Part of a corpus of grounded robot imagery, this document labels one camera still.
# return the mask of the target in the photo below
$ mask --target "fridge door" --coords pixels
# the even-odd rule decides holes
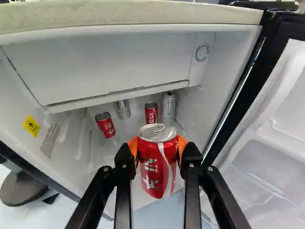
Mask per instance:
[[[217,166],[253,229],[305,227],[305,24],[270,18],[259,56],[245,69],[203,165]],[[207,201],[202,211],[216,221]]]

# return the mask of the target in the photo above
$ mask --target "can lid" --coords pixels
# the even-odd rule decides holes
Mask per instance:
[[[152,108],[156,108],[158,105],[156,102],[152,102],[152,101],[148,101],[146,104],[145,104],[145,108],[149,108],[149,109],[152,109]]]
[[[95,116],[95,120],[99,120],[99,121],[105,120],[107,118],[111,118],[111,115],[109,112],[99,113]]]
[[[166,142],[177,136],[177,129],[164,123],[147,124],[140,128],[139,138],[148,142]]]

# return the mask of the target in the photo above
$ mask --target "paper label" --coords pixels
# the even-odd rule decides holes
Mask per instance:
[[[57,123],[53,123],[52,126],[49,128],[47,135],[40,147],[40,151],[43,152],[48,158],[51,157],[51,154],[54,149],[55,141],[58,136],[58,132],[61,129]]]
[[[27,119],[23,123],[23,127],[29,131],[31,135],[37,137],[37,134],[40,130],[40,125],[34,120],[32,116],[28,116]]]

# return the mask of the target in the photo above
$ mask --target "floor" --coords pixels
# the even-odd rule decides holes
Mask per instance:
[[[0,184],[10,171],[0,165]],[[157,201],[133,214],[134,229],[182,229],[183,192]],[[63,229],[77,203],[59,195],[52,205],[43,202],[29,203],[10,208],[0,202],[0,227],[6,229]],[[112,229],[113,221],[101,218],[98,229]],[[203,229],[211,227],[203,220]]]

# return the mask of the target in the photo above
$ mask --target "can label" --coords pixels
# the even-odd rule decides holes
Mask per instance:
[[[138,137],[142,187],[155,198],[170,195],[175,188],[178,136],[166,142],[148,142]]]
[[[158,122],[158,107],[145,108],[146,124],[152,124]]]
[[[104,120],[95,120],[99,129],[104,133],[105,138],[111,138],[115,135],[115,129],[111,118],[106,118]]]

